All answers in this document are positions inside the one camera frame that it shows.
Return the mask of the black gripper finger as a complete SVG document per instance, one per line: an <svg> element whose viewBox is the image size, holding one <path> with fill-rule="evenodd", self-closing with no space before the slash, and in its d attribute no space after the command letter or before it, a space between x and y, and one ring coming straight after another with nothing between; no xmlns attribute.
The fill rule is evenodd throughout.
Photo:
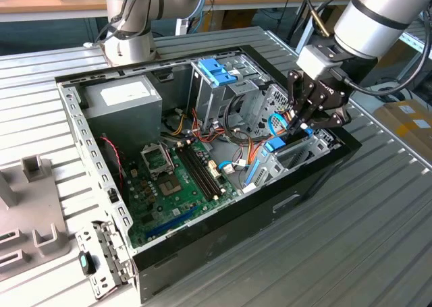
<svg viewBox="0 0 432 307"><path fill-rule="evenodd" d="M317 80L300 71L291 70L287 75L288 102L291 120L288 134L294 135L302 125L308 127L313 113L326 96L322 95Z"/></svg>
<svg viewBox="0 0 432 307"><path fill-rule="evenodd" d="M345 107L337 108L331 113L315 111L307 121L308 127L313 130L340 128L350 123L352 118Z"/></svg>

